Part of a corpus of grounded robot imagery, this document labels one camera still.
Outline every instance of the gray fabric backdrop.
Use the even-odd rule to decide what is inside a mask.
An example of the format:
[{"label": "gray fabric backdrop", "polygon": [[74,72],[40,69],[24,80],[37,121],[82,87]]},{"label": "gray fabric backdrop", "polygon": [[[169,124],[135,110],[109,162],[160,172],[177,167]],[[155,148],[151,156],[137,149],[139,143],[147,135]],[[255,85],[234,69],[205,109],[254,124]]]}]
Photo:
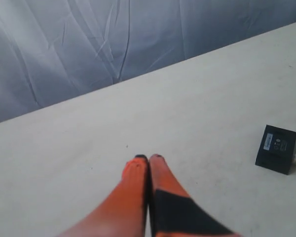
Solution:
[{"label": "gray fabric backdrop", "polygon": [[296,0],[0,0],[0,122],[293,22]]}]

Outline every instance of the label on device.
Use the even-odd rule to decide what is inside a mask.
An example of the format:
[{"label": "label on device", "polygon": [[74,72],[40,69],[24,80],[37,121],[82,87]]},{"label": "label on device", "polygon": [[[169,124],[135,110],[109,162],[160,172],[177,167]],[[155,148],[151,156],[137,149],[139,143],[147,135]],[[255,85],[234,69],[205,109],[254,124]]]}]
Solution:
[{"label": "label on device", "polygon": [[264,143],[264,147],[263,149],[269,151],[270,150],[270,146],[271,146],[271,141],[272,141],[272,138],[273,138],[273,134],[272,133],[268,133],[266,135],[266,139],[265,139],[265,143]]}]

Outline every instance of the white backdrop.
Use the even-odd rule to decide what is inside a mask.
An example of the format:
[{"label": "white backdrop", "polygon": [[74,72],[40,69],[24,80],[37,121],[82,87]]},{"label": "white backdrop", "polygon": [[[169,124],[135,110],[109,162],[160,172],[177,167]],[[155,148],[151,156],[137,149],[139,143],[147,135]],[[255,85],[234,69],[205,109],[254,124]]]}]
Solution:
[{"label": "white backdrop", "polygon": [[0,0],[0,122],[295,21],[296,0]]}]

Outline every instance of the black box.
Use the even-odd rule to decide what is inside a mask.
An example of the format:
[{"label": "black box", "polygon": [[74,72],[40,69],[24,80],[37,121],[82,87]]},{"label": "black box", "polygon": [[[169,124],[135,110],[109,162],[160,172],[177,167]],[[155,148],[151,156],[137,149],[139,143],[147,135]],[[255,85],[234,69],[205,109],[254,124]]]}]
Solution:
[{"label": "black box", "polygon": [[296,132],[267,125],[256,165],[289,174],[293,162]]}]

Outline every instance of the black device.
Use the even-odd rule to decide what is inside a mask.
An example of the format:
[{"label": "black device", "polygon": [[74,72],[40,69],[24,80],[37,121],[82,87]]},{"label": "black device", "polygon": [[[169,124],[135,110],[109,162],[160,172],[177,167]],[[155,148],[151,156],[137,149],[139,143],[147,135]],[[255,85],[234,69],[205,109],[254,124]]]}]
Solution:
[{"label": "black device", "polygon": [[289,174],[293,163],[296,132],[267,125],[262,137],[256,165]]}]

